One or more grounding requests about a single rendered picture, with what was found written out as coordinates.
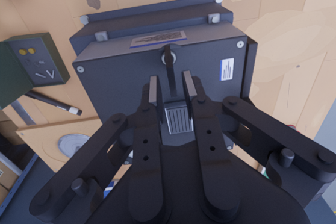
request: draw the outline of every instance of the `label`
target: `label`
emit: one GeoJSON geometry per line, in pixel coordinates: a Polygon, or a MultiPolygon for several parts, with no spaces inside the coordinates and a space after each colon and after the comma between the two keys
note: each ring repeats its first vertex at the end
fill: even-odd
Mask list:
{"type": "Polygon", "coordinates": [[[220,61],[220,81],[233,79],[234,58],[223,59],[220,61]]]}
{"type": "Polygon", "coordinates": [[[131,49],[152,46],[157,44],[171,43],[181,40],[187,40],[187,36],[184,31],[162,33],[158,35],[136,37],[132,39],[131,49]]]}

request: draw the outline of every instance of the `round metal disc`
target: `round metal disc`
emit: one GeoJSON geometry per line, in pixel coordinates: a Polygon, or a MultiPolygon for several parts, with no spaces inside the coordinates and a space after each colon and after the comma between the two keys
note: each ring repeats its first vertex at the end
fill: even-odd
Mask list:
{"type": "Polygon", "coordinates": [[[84,134],[67,134],[58,141],[58,149],[71,158],[90,137],[84,134]]]}

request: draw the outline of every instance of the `vent grille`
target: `vent grille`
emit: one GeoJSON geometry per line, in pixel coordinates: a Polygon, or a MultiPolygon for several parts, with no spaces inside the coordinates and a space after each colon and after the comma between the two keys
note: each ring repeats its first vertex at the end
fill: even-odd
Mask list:
{"type": "Polygon", "coordinates": [[[166,108],[169,134],[180,134],[193,131],[193,119],[188,117],[187,106],[166,108]]]}

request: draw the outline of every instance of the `gold coin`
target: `gold coin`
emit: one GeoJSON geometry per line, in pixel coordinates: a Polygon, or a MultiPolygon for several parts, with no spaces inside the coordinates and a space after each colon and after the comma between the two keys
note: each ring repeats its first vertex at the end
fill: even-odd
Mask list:
{"type": "Polygon", "coordinates": [[[20,53],[21,55],[26,55],[28,52],[27,52],[26,49],[19,49],[19,53],[20,53]]]}
{"type": "Polygon", "coordinates": [[[36,50],[35,50],[34,48],[29,48],[29,49],[28,49],[28,52],[29,52],[30,54],[34,54],[34,53],[36,52],[36,50]]]}

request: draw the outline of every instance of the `marker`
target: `marker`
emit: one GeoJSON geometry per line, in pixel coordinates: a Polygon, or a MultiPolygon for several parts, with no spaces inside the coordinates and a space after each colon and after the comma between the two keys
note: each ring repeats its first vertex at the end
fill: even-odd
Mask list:
{"type": "Polygon", "coordinates": [[[52,99],[50,97],[47,97],[47,96],[45,96],[41,93],[37,93],[37,92],[34,92],[34,91],[29,91],[28,93],[25,94],[25,96],[28,96],[30,98],[42,101],[44,103],[53,105],[53,106],[58,107],[58,108],[61,108],[62,110],[66,110],[66,111],[68,111],[68,112],[70,112],[74,115],[79,115],[80,116],[82,114],[82,111],[80,109],[75,108],[75,107],[71,107],[70,105],[62,103],[62,102],[57,101],[55,99],[52,99]]]}

